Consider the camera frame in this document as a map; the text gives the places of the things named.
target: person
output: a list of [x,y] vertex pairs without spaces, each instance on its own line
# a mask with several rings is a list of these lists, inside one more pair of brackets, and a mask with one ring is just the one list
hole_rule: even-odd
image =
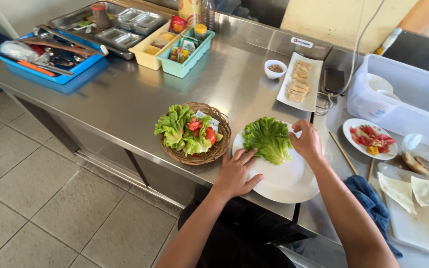
[[[295,132],[302,131],[300,138],[297,138],[294,133],[289,133],[289,138],[294,149],[307,161],[316,176],[325,208],[342,242],[349,267],[399,267],[375,223],[325,159],[320,136],[314,126],[307,120],[301,120],[292,128]],[[218,234],[213,237],[210,235],[215,232],[213,227],[216,227],[218,216],[225,204],[231,198],[251,191],[264,178],[263,174],[257,174],[247,181],[249,170],[256,161],[255,153],[256,149],[249,152],[240,149],[233,154],[231,160],[228,159],[227,154],[223,156],[223,166],[211,190],[165,248],[156,268],[217,267],[217,263],[223,261],[225,263],[223,267],[295,267],[292,263],[291,266],[284,264],[281,266],[277,262],[282,258],[278,256],[266,259],[266,252],[272,251],[274,246],[269,250],[243,249],[243,253],[238,253],[237,248],[243,247],[238,247],[237,245],[241,245],[240,242],[231,239],[231,235]],[[234,243],[236,246],[211,242],[211,240],[220,239],[222,241],[226,237],[230,239],[227,243]],[[204,250],[208,245],[211,250]],[[205,254],[213,256],[202,261]],[[251,260],[251,262],[239,263],[240,259],[246,262]]]

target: jar with yellow lid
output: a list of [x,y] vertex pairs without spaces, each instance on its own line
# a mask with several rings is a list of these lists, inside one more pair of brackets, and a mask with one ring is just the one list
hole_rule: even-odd
[[199,41],[204,41],[206,39],[206,30],[208,28],[203,24],[197,24],[194,26],[194,37]]

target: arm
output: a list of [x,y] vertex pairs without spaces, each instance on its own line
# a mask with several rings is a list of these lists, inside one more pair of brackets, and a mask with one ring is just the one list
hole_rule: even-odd
[[301,120],[292,128],[295,132],[302,130],[299,139],[294,133],[289,133],[289,137],[294,149],[314,171],[349,267],[399,267],[375,223],[325,159],[320,136],[314,126]]
[[231,198],[251,191],[264,178],[262,174],[258,174],[246,182],[249,170],[256,161],[253,157],[256,151],[257,149],[253,149],[244,154],[246,150],[239,149],[231,160],[228,160],[227,152],[223,155],[223,167],[209,194],[173,237],[162,253],[156,268],[196,266],[224,205]]

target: yellow organizer tray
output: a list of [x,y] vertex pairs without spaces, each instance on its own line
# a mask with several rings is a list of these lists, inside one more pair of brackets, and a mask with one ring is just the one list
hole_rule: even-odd
[[[157,36],[164,32],[168,32],[170,28],[170,21],[165,23],[162,27],[158,28],[158,30],[154,31],[152,34],[143,39],[140,43],[136,44],[134,47],[129,48],[130,52],[135,54],[135,58],[137,59],[137,63],[148,67],[153,70],[158,70],[162,66],[162,62],[158,60],[156,57],[165,52],[168,48],[170,48],[173,43],[175,43],[178,39],[180,39],[180,35],[177,34],[175,38],[173,38],[170,43],[165,45],[162,49],[152,46],[153,41]],[[185,34],[190,27],[188,26],[182,34]]]

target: brown bottle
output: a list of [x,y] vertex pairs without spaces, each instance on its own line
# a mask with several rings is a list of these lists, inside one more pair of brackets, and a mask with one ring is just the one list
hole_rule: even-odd
[[100,30],[105,30],[112,27],[112,21],[107,14],[107,9],[103,3],[95,3],[91,5],[95,19],[95,24]]

